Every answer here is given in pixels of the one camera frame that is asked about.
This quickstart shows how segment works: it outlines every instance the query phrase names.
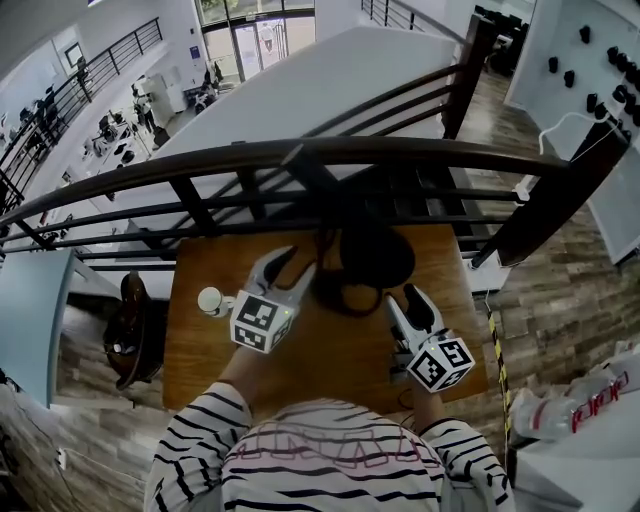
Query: hand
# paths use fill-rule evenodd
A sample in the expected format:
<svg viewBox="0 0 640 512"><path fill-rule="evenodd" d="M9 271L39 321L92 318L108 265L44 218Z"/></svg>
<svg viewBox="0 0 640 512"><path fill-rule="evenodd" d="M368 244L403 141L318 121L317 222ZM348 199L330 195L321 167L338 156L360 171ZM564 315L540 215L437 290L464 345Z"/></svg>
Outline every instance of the hand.
<svg viewBox="0 0 640 512"><path fill-rule="evenodd" d="M269 356L256 350L239 347L231 357L218 381L231 384L249 405L258 394L258 386L267 367Z"/></svg>

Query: laminate floor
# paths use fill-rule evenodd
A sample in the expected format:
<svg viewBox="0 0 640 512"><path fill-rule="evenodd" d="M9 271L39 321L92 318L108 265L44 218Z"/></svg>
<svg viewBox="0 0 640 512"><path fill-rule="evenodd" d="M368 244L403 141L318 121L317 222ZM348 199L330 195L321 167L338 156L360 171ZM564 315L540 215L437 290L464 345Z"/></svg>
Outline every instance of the laminate floor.
<svg viewBox="0 0 640 512"><path fill-rule="evenodd" d="M506 108L507 82L483 75L460 139L537 153L538 131L522 112ZM477 187L510 189L501 176L469 172ZM490 204L481 205L490 211ZM582 208L539 251L511 271L503 290L490 297L512 389L527 376L567 381L612 352L619 339L640 336L640 265L613 267L595 222ZM482 299L478 325L490 389L450 402L447 411L483 432L502 450L502 401L497 363ZM97 397L117 396L116 375L106 365L101 325L78 328L85 313L68 308L62 340L59 385ZM127 396L142 404L129 411L52 407L0 386L0 424L12 437L21 464L16 488L34 509L44 511L139 511L155 445L169 421L161 409L162 374L136 384ZM55 448L69 452L65 481L56 469Z"/></svg>

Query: wall outlet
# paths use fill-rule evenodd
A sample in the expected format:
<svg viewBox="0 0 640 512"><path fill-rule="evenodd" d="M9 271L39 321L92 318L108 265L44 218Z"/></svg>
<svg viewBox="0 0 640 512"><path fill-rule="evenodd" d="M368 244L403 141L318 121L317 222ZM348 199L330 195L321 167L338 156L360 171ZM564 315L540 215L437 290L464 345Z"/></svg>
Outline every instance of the wall outlet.
<svg viewBox="0 0 640 512"><path fill-rule="evenodd" d="M67 469L67 452L62 448L58 448L58 458L56 459L56 464L60 466L60 468L65 471Z"/></svg>

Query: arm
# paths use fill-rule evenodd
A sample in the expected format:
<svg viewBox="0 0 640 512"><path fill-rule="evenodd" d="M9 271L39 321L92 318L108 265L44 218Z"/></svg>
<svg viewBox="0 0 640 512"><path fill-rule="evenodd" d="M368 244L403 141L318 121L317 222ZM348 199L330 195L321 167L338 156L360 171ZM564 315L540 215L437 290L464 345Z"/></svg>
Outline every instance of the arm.
<svg viewBox="0 0 640 512"><path fill-rule="evenodd" d="M262 354L239 348L220 381L171 420L151 466L145 511L190 510L208 493L217 496L207 502L207 510L211 503L221 503L222 464L250 428L248 404L255 398L265 362Z"/></svg>
<svg viewBox="0 0 640 512"><path fill-rule="evenodd" d="M479 510L483 502L486 510L515 510L507 475L485 438L447 418L440 396L415 380L413 400L416 432L436 450L454 489L443 494L443 509L446 501L455 501L461 510Z"/></svg>
<svg viewBox="0 0 640 512"><path fill-rule="evenodd" d="M416 432L422 432L427 427L445 418L444 405L440 395L429 393L416 379L411 377L413 389L413 409L416 421Z"/></svg>

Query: black and white marker cube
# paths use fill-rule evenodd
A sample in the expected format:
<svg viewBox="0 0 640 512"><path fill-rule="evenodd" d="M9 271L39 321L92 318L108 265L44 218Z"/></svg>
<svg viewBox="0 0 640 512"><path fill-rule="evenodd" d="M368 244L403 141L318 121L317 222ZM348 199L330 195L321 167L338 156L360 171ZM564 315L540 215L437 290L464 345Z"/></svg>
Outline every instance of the black and white marker cube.
<svg viewBox="0 0 640 512"><path fill-rule="evenodd" d="M430 392L455 386L474 367L475 361L462 338L436 337L425 342L407 370Z"/></svg>
<svg viewBox="0 0 640 512"><path fill-rule="evenodd" d="M241 290L231 315L231 340L268 354L289 332L298 310Z"/></svg>

